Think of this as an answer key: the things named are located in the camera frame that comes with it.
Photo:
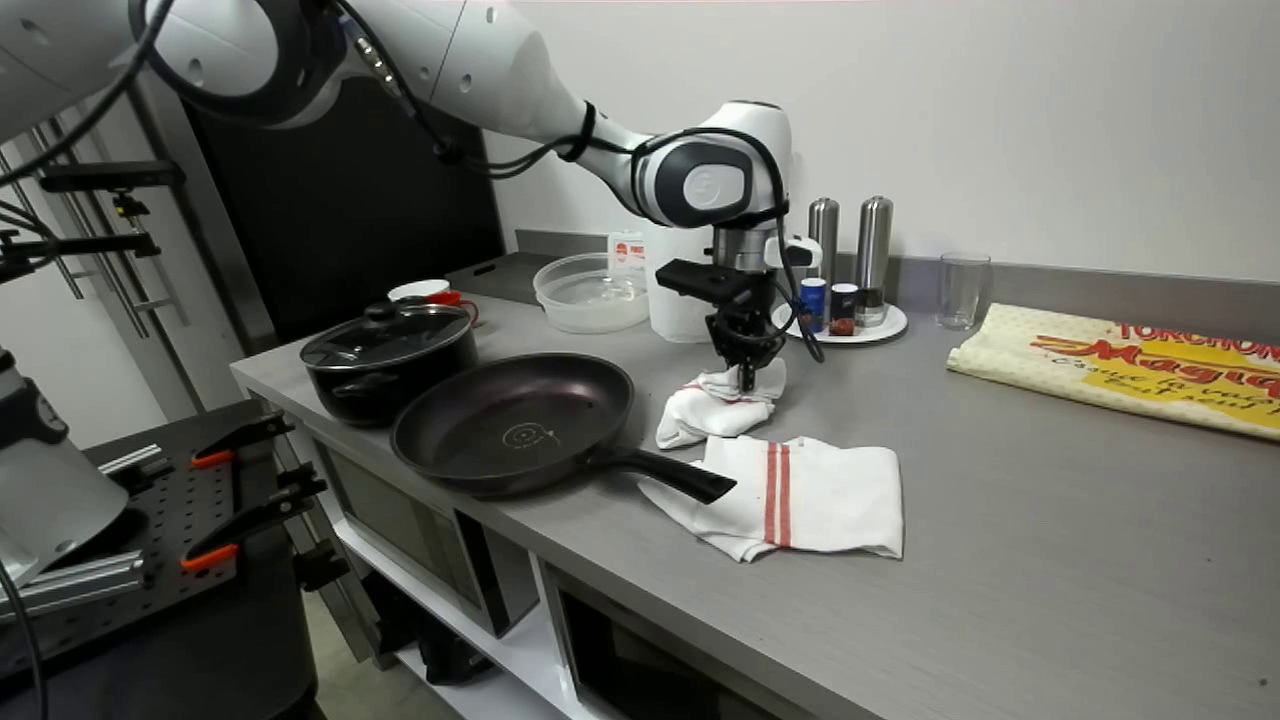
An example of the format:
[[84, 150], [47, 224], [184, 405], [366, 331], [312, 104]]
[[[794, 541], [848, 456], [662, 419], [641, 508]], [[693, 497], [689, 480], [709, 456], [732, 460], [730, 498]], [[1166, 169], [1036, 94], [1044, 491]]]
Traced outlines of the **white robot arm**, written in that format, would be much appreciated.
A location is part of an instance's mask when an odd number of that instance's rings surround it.
[[730, 100], [662, 135], [564, 88], [540, 28], [509, 0], [0, 0], [0, 135], [112, 100], [158, 71], [190, 104], [266, 129], [326, 116], [371, 75], [407, 116], [520, 135], [588, 169], [638, 216], [704, 229], [704, 265], [662, 285], [714, 309], [718, 356], [752, 382], [782, 352], [773, 268], [786, 236], [794, 129], [773, 100]]

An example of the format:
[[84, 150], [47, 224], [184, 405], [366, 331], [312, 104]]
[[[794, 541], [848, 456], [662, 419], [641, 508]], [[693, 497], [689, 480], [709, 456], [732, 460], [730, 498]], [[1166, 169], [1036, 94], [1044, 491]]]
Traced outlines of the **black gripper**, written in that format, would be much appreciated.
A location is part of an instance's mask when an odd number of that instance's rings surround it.
[[764, 358], [743, 369], [743, 390], [768, 395], [782, 388], [778, 352], [786, 349], [786, 335], [773, 329], [778, 279], [768, 270], [669, 258], [658, 270], [658, 285], [714, 309], [709, 335], [732, 382], [742, 379], [742, 358]]

